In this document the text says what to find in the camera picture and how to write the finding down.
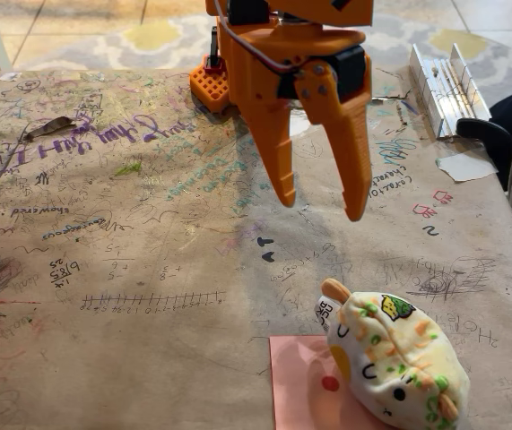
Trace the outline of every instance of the floor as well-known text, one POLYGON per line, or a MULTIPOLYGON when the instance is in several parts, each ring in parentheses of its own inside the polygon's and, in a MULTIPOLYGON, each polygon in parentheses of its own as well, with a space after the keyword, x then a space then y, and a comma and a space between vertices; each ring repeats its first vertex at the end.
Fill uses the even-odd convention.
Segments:
MULTIPOLYGON (((375 0, 376 11, 466 30, 512 47, 512 0, 375 0)), ((87 35, 184 13, 204 0, 0 0, 0 31, 13 66, 87 35)))

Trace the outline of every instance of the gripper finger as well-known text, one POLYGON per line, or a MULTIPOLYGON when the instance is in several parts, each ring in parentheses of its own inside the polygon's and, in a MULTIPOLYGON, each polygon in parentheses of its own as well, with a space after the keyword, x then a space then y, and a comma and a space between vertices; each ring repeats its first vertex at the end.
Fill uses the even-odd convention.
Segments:
POLYGON ((284 206, 293 206, 289 105, 280 101, 272 105, 238 103, 238 107, 254 137, 275 193, 284 206))

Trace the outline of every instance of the metal bracket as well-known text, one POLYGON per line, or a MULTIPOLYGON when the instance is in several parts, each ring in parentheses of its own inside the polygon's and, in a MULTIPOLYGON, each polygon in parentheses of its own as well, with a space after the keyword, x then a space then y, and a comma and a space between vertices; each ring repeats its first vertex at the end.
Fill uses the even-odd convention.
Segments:
POLYGON ((409 65, 436 138, 456 135, 460 118, 489 121, 489 108, 456 43, 448 60, 423 59, 413 45, 409 65))

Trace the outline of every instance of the brown paper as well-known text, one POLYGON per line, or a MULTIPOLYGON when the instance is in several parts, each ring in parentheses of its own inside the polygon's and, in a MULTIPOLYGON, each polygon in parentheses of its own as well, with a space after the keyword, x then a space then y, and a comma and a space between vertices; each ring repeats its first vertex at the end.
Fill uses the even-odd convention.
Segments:
POLYGON ((462 428, 512 428, 497 178, 454 184, 435 166, 454 148, 400 100, 370 106, 368 129, 373 186, 351 223, 321 129, 293 143, 283 208, 237 111, 206 115, 185 73, 0 81, 0 259, 21 268, 0 292, 0 428, 272 429, 267 338, 322 333, 328 276, 428 312, 471 378, 462 428), (75 128, 22 140, 58 116, 75 128))

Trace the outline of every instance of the pink sticky note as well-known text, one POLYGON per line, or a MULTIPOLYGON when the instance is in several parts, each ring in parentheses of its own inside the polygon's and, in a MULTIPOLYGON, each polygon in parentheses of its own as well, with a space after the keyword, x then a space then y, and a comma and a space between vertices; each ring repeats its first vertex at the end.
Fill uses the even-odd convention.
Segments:
POLYGON ((270 355, 276 430, 393 429, 355 399, 325 336, 272 336, 270 355))

